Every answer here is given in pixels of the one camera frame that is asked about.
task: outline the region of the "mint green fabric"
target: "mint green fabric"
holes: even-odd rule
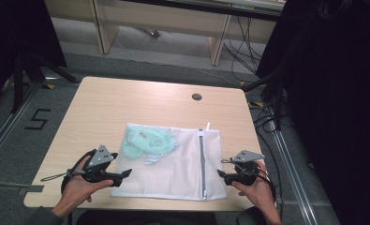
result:
[[[176,141],[170,132],[158,128],[129,127],[123,142],[127,158],[138,158],[143,154],[164,155],[175,149]]]

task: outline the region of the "gray carpet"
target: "gray carpet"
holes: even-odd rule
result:
[[[211,86],[239,87],[239,80],[233,77],[229,71],[203,70],[209,74],[201,73],[195,69],[158,66],[147,63],[137,63],[129,60],[106,59],[93,56],[77,55],[66,53],[65,55],[69,66],[69,71],[74,76],[83,78],[87,75],[157,81],[168,83],[190,83]],[[59,78],[48,69],[43,69],[46,76]],[[242,80],[254,81],[255,78],[245,74],[237,74]],[[13,129],[9,138],[0,149],[0,181],[11,183],[30,184],[36,173],[42,159],[52,142],[54,134],[65,116],[71,99],[77,90],[77,85],[69,83],[63,79],[51,80],[54,84],[53,89],[39,89],[32,98],[30,104],[20,118],[18,124]],[[249,101],[260,101],[259,94],[262,87],[246,95]],[[11,110],[12,86],[0,97],[0,127],[8,117]],[[43,129],[31,130],[26,127],[38,127],[40,122],[31,121],[32,116],[37,109],[47,109],[50,112],[40,112],[39,118],[47,119]],[[253,119],[256,120],[260,110],[251,110]],[[339,224],[334,211],[319,183],[318,177],[312,169],[307,167],[307,154],[302,143],[296,134],[296,128],[291,124],[289,117],[284,117],[282,121],[283,134],[290,150],[292,159],[300,175],[304,189],[311,201],[319,224]],[[274,142],[273,134],[259,129],[267,144],[272,148],[273,155],[276,158],[278,167],[274,166],[271,152],[266,143],[259,139],[262,152],[266,156],[266,164],[269,175],[278,185],[281,182],[283,204],[283,223],[284,224],[304,224],[303,215],[293,193],[291,184],[288,180],[284,164],[277,153],[277,147]],[[277,170],[281,174],[278,180]],[[34,209],[26,208],[22,201],[23,196],[18,195],[18,188],[0,187],[0,224],[21,224],[31,215]],[[76,210],[74,218],[76,219],[82,210]],[[235,224],[235,218],[238,213],[216,213],[216,219],[219,225]]]

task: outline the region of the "mesh laundry bag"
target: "mesh laundry bag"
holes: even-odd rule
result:
[[[209,201],[228,197],[216,170],[221,163],[220,132],[127,124],[115,171],[132,169],[115,197]]]

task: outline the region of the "wooden table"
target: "wooden table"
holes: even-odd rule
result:
[[[202,95],[194,100],[193,94]],[[61,196],[62,178],[48,182],[40,179],[64,173],[86,152],[102,143],[118,152],[126,123],[177,128],[205,128],[221,131],[223,157],[236,156],[246,149],[260,153],[252,118],[240,89],[142,82],[87,77],[82,80],[52,145],[42,162],[33,185],[45,186],[41,193],[27,193],[29,207],[54,207]],[[114,160],[108,172],[114,173]],[[233,173],[227,164],[227,173]],[[105,188],[93,195],[91,203],[79,207],[95,209],[243,211],[252,206],[238,190],[227,187],[229,197],[209,202],[111,197]]]

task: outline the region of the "finger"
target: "finger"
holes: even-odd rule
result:
[[[82,162],[80,162],[79,166],[77,167],[78,169],[82,170],[82,168],[84,167],[85,165],[85,162],[90,158],[91,156],[86,156]]]
[[[112,186],[112,184],[113,184],[112,180],[102,180],[102,181],[99,181],[97,183],[92,183],[92,186],[93,186],[94,192],[95,192],[99,189],[110,187],[110,186]]]
[[[263,163],[261,163],[261,161],[259,161],[259,160],[255,160],[254,162],[259,166],[259,169],[260,169],[261,171],[263,171],[263,172],[265,172],[265,173],[266,173],[266,166],[265,166]]]
[[[246,190],[246,186],[241,184],[240,182],[232,181],[231,185],[233,187],[237,188],[238,190],[240,190],[241,192],[245,192],[245,190]]]

